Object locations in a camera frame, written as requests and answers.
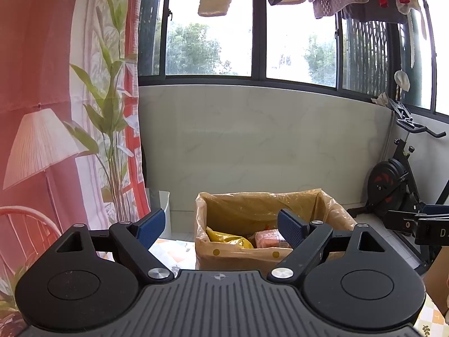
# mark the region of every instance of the yellow bag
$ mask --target yellow bag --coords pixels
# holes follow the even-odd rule
[[[239,235],[232,235],[228,233],[215,232],[209,227],[206,227],[206,233],[209,236],[211,242],[222,242],[235,244],[241,249],[253,249],[253,245],[246,238]]]

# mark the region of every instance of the sky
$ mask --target sky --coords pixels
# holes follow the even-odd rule
[[[437,49],[437,111],[449,114],[449,28],[447,5],[449,0],[428,0],[435,45]],[[252,0],[232,0],[227,15],[201,17],[199,0],[170,0],[173,23],[187,25],[202,23],[210,26],[208,37],[216,38],[221,46],[221,60],[231,62],[232,71],[241,76],[251,75]],[[304,53],[308,37],[317,35],[318,42],[334,42],[335,18],[315,19],[312,4],[270,6],[267,3],[267,77],[311,83]],[[420,50],[423,58],[423,89],[421,103],[430,108],[432,93],[432,65],[430,41],[419,29]],[[281,55],[290,56],[290,65],[279,65]]]

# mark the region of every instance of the logo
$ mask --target logo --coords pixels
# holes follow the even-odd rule
[[[223,280],[223,279],[225,279],[226,278],[226,275],[223,275],[223,274],[216,274],[216,275],[214,275],[214,278],[216,278],[217,280]]]

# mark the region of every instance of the floor lamp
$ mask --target floor lamp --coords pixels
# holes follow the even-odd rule
[[[63,232],[46,170],[51,165],[81,152],[75,139],[53,110],[43,109],[25,114],[8,158],[3,190],[43,171],[51,206]]]

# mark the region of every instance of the curtain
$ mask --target curtain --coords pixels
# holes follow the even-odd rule
[[[0,0],[0,337],[20,276],[74,223],[150,210],[138,122],[140,0]]]

